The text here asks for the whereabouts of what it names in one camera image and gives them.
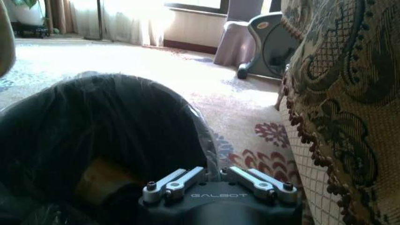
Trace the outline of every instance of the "purple chair cover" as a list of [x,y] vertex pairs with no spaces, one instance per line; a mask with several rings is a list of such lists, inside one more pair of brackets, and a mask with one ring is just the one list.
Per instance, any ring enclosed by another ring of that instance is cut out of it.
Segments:
[[249,30],[250,20],[261,15],[263,0],[230,0],[229,21],[214,63],[239,67],[254,58],[257,41]]

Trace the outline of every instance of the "red flower pattern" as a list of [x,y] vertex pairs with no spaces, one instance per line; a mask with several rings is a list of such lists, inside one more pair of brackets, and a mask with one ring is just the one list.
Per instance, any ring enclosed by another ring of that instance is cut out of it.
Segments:
[[290,138],[287,135],[286,127],[277,123],[258,124],[255,127],[257,134],[273,142],[277,146],[287,148],[290,146]]

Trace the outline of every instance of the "patterned upholstery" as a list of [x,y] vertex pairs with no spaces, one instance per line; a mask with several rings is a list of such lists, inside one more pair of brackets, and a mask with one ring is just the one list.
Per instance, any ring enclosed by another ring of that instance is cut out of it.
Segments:
[[400,224],[400,1],[282,6],[302,44],[281,111],[315,222]]

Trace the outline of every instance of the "potted plant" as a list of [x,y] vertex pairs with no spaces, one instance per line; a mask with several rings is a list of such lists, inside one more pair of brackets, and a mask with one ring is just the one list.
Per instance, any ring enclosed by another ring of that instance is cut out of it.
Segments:
[[11,10],[22,24],[42,26],[46,19],[45,0],[9,0]]

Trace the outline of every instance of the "window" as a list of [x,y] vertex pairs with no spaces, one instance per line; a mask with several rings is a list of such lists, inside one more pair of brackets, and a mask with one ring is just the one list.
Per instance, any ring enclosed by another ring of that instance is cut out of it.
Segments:
[[167,0],[166,5],[197,11],[227,14],[230,0]]

